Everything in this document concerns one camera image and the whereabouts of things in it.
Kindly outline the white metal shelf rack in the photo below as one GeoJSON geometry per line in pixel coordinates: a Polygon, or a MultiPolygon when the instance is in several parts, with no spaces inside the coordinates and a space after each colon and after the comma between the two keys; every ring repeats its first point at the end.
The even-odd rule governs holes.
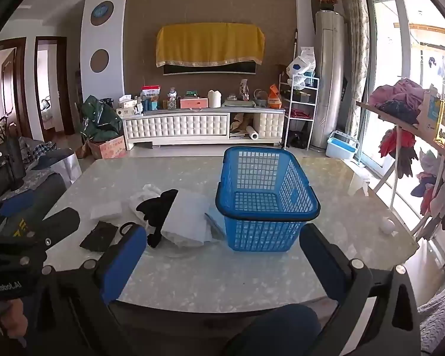
{"type": "Polygon", "coordinates": [[[313,73],[299,75],[302,87],[294,85],[287,76],[279,76],[280,95],[285,111],[283,148],[286,150],[295,143],[298,148],[308,150],[313,136],[313,126],[317,113],[319,79],[313,73]]]}

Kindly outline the white quilted cloth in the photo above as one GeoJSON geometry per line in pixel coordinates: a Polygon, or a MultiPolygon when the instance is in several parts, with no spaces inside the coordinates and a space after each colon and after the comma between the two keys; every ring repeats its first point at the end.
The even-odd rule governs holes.
{"type": "Polygon", "coordinates": [[[161,195],[162,191],[153,184],[146,184],[143,186],[140,192],[135,193],[128,199],[128,205],[133,214],[143,222],[143,227],[146,228],[149,224],[144,220],[144,213],[138,211],[136,208],[140,206],[143,201],[151,198],[157,198],[161,195]]]}

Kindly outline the pink clothes pile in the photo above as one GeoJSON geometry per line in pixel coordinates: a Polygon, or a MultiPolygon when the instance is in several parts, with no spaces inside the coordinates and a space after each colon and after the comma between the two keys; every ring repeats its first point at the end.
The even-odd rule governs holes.
{"type": "Polygon", "coordinates": [[[368,104],[379,108],[388,101],[400,101],[409,109],[417,111],[423,103],[425,90],[414,81],[403,78],[394,85],[382,85],[377,87],[369,96],[368,104]]]}

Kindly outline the yellow cloth covered TV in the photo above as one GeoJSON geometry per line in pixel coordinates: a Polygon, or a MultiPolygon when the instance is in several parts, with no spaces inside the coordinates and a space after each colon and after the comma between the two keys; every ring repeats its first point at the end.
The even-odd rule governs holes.
{"type": "Polygon", "coordinates": [[[265,35],[254,24],[173,24],[157,33],[156,66],[165,75],[254,74],[264,50],[265,35]]]}

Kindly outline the patterned curtain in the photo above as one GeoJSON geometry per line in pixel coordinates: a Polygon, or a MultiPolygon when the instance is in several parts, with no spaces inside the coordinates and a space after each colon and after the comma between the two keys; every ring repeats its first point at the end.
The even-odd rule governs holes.
{"type": "Polygon", "coordinates": [[[366,0],[342,0],[349,24],[349,49],[351,57],[351,101],[347,115],[346,131],[358,138],[361,110],[357,103],[363,101],[370,62],[370,19],[366,0]]]}

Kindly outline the black plush toy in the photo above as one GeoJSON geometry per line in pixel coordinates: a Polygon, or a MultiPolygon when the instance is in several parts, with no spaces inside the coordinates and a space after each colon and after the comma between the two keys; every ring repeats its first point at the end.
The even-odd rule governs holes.
{"type": "Polygon", "coordinates": [[[156,248],[162,240],[161,229],[177,197],[177,193],[177,189],[166,190],[160,196],[147,199],[136,207],[137,211],[144,214],[144,221],[147,221],[151,227],[155,228],[154,233],[147,236],[147,243],[151,248],[156,248]]]}

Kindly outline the small white ball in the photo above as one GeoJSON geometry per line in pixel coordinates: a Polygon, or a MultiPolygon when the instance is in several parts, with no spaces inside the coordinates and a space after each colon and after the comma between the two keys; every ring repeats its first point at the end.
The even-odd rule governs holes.
{"type": "Polygon", "coordinates": [[[389,217],[383,217],[379,226],[382,233],[391,235],[396,231],[396,225],[389,217]]]}

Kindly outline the pink box on cabinet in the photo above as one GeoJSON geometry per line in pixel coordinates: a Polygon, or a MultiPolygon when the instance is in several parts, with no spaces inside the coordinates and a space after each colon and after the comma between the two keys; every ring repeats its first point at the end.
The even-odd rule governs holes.
{"type": "Polygon", "coordinates": [[[208,99],[202,97],[183,97],[180,99],[181,109],[206,109],[208,99]]]}

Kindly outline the white tufted TV cabinet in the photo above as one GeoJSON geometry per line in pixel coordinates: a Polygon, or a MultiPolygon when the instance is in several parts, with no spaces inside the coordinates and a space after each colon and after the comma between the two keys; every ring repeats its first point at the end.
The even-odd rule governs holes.
{"type": "Polygon", "coordinates": [[[119,110],[128,150],[135,144],[235,145],[283,143],[285,111],[282,109],[235,108],[178,109],[128,115],[119,110]],[[252,126],[259,139],[252,141],[246,127],[252,126]]]}

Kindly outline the tall white air conditioner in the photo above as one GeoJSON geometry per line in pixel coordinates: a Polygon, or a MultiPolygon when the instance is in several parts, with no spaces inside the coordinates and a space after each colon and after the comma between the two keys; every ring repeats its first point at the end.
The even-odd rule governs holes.
{"type": "Polygon", "coordinates": [[[311,145],[325,150],[330,134],[336,129],[341,106],[344,68],[345,23],[333,10],[316,13],[317,106],[311,145]]]}

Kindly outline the blue plastic basket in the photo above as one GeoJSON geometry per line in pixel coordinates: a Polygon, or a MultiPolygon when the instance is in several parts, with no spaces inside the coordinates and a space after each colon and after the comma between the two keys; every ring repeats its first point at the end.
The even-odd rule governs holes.
{"type": "Polygon", "coordinates": [[[235,146],[223,156],[215,206],[237,252],[287,252],[321,205],[288,151],[235,146]]]}

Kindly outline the paper roll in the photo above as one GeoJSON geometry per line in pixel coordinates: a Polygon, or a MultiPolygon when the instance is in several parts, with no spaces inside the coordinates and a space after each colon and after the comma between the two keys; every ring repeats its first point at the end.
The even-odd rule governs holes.
{"type": "Polygon", "coordinates": [[[256,141],[259,139],[258,132],[250,125],[246,127],[247,136],[250,137],[252,141],[256,141]]]}

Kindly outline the white grey cloth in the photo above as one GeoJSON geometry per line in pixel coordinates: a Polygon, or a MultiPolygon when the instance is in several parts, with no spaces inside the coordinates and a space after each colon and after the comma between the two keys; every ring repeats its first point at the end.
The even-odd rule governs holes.
{"type": "Polygon", "coordinates": [[[227,238],[224,217],[215,201],[188,190],[177,192],[161,233],[178,247],[202,247],[227,238]]]}

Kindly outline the round wall plate lower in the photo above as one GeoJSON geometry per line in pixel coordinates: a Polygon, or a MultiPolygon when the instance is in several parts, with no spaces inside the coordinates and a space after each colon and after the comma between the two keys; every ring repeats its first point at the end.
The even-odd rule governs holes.
{"type": "Polygon", "coordinates": [[[90,70],[94,73],[101,73],[109,64],[110,56],[105,49],[98,49],[90,57],[90,70]]]}

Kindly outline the orange bag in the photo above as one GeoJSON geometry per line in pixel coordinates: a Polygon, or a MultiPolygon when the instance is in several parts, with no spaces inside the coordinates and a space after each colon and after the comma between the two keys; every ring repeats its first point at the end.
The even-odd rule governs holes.
{"type": "Polygon", "coordinates": [[[280,97],[280,91],[276,85],[271,85],[269,87],[268,107],[271,109],[281,109],[282,108],[282,100],[280,97]]]}

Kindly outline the dark chair with yellow print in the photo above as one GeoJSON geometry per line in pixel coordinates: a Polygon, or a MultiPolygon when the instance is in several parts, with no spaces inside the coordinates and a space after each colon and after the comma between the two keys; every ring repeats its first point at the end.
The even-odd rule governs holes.
{"type": "Polygon", "coordinates": [[[51,174],[35,190],[0,201],[0,236],[25,236],[37,227],[66,191],[60,174],[51,174]]]}

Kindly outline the silver gift bag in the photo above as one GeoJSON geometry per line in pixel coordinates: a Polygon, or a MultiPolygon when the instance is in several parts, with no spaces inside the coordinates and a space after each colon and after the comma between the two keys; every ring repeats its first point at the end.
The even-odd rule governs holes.
{"type": "Polygon", "coordinates": [[[79,159],[71,149],[53,150],[49,153],[50,168],[60,174],[66,188],[74,184],[82,175],[79,159]]]}

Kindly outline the blue white storage bin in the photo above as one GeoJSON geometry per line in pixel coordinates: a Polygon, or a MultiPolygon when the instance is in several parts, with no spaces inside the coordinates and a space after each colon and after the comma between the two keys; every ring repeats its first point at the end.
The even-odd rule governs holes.
{"type": "Polygon", "coordinates": [[[339,130],[334,130],[328,140],[325,155],[328,158],[352,160],[358,152],[359,141],[339,130]]]}

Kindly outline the white plastic bags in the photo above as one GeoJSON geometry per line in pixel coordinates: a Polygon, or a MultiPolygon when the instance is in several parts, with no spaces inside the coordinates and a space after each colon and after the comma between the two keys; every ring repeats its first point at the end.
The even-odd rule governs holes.
{"type": "Polygon", "coordinates": [[[316,70],[314,47],[301,47],[301,52],[286,68],[288,83],[294,89],[302,90],[313,83],[316,70]]]}

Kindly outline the white sponge block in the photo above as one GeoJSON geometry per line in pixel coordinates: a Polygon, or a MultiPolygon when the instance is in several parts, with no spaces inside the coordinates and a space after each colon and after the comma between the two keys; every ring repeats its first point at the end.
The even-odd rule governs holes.
{"type": "Polygon", "coordinates": [[[122,204],[119,201],[99,204],[93,206],[90,210],[90,218],[92,220],[111,220],[122,213],[122,204]]]}

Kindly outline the green plastic bag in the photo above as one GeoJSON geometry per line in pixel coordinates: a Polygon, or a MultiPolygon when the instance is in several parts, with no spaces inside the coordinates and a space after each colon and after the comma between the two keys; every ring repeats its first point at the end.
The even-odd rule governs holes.
{"type": "Polygon", "coordinates": [[[81,135],[85,142],[104,143],[123,136],[123,121],[110,99],[88,96],[81,106],[81,135]]]}

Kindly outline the white jug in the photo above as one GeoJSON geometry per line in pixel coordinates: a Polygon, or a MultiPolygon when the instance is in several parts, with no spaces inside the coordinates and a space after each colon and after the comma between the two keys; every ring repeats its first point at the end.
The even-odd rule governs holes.
{"type": "Polygon", "coordinates": [[[209,108],[216,109],[222,106],[222,93],[218,90],[210,90],[207,93],[207,98],[209,108]]]}

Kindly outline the round wall plate upper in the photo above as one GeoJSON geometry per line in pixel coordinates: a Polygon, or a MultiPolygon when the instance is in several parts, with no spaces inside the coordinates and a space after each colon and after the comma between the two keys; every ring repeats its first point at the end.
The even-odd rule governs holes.
{"type": "Polygon", "coordinates": [[[95,27],[103,25],[109,18],[111,18],[113,11],[113,2],[101,2],[92,10],[90,14],[90,23],[95,27]]]}

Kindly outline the round wall plate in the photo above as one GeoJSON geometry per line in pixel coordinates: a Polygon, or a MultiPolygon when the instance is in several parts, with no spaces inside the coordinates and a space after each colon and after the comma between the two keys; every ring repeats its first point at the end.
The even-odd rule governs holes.
{"type": "Polygon", "coordinates": [[[109,18],[111,18],[113,11],[113,2],[101,2],[92,10],[90,14],[90,23],[95,27],[103,25],[109,18]]]}
{"type": "Polygon", "coordinates": [[[90,57],[90,70],[94,73],[101,73],[109,64],[110,56],[105,49],[98,49],[90,57]]]}

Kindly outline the pink cardboard box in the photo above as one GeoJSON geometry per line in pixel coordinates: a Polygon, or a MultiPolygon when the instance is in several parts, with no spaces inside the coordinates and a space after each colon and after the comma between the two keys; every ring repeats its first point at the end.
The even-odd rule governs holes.
{"type": "Polygon", "coordinates": [[[124,136],[107,142],[88,142],[87,145],[94,159],[122,158],[127,153],[124,136]]]}

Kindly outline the black scouring pad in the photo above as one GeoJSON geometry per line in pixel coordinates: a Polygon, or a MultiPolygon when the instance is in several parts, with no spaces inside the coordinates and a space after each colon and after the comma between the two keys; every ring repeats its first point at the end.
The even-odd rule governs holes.
{"type": "Polygon", "coordinates": [[[95,228],[84,238],[79,247],[89,252],[106,252],[115,238],[117,226],[98,221],[95,228]]]}

